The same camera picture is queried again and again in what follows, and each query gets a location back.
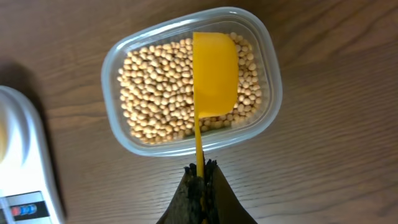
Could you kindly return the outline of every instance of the white kitchen scale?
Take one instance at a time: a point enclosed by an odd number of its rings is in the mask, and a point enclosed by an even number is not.
[[[0,224],[64,223],[40,117],[0,86]]]

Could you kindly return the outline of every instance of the table surface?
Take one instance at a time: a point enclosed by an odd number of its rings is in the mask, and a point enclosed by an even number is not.
[[[195,157],[140,157],[113,136],[108,50],[189,13],[236,6],[271,33],[284,99],[260,135],[206,153],[259,223],[397,223],[398,1],[0,1],[0,85],[47,127],[67,223],[155,223]]]

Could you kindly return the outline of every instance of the yellow plastic scoop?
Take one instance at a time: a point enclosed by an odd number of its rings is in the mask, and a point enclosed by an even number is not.
[[[4,157],[6,156],[6,144],[7,144],[6,141],[7,137],[6,137],[5,125],[3,125],[0,121],[0,164],[4,159]]]
[[[238,54],[234,42],[220,33],[193,33],[193,100],[197,175],[204,177],[199,118],[221,116],[238,97]]]

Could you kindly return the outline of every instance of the plastic container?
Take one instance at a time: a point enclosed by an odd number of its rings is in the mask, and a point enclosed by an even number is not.
[[[144,144],[130,136],[119,100],[118,69],[129,51],[148,45],[165,44],[192,37],[193,32],[235,32],[253,46],[259,84],[269,91],[259,111],[245,123],[204,133],[203,150],[225,147],[252,138],[265,130],[276,117],[282,103],[282,83],[271,37],[264,24],[253,14],[235,7],[220,7],[172,19],[120,40],[108,52],[102,67],[101,81],[106,110],[116,139],[129,151],[142,156],[180,156],[195,153],[195,140],[183,139],[163,144]]]

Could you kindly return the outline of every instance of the scale button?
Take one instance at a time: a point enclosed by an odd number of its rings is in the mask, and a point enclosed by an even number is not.
[[[27,214],[29,214],[29,207],[26,205],[21,206],[21,215],[27,215]]]
[[[28,205],[29,206],[29,215],[36,213],[37,207],[35,204]]]
[[[12,216],[17,216],[21,214],[21,208],[19,207],[12,207],[11,208]]]

